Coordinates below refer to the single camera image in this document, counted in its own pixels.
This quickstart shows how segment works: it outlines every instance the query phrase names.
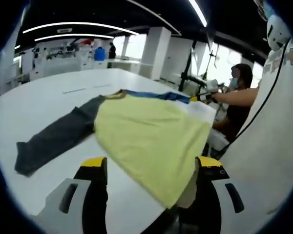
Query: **white column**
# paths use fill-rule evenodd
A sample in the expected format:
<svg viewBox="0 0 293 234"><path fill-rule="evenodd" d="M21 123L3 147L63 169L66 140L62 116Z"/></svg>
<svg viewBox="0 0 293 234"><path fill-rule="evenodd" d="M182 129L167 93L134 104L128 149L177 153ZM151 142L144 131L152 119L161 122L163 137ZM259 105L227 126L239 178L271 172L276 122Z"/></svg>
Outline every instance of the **white column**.
<svg viewBox="0 0 293 234"><path fill-rule="evenodd" d="M21 27L21 17L19 23L15 26L15 29L6 42L5 47L0 53L0 95L8 91L6 85L7 81L12 78L12 66L14 58L14 47L16 46L16 40L18 38L18 33Z"/></svg>
<svg viewBox="0 0 293 234"><path fill-rule="evenodd" d="M253 66L254 66L254 63L253 62L251 62L251 61L247 60L246 58L242 57L241 63L247 64L253 70Z"/></svg>
<svg viewBox="0 0 293 234"><path fill-rule="evenodd" d="M159 80L170 40L171 32L164 27L151 28L146 38L141 62L153 65L150 78Z"/></svg>
<svg viewBox="0 0 293 234"><path fill-rule="evenodd" d="M125 37L124 46L123 46L123 50L122 50L122 57L126 56L126 50L127 50L128 43L129 43L129 36Z"/></svg>

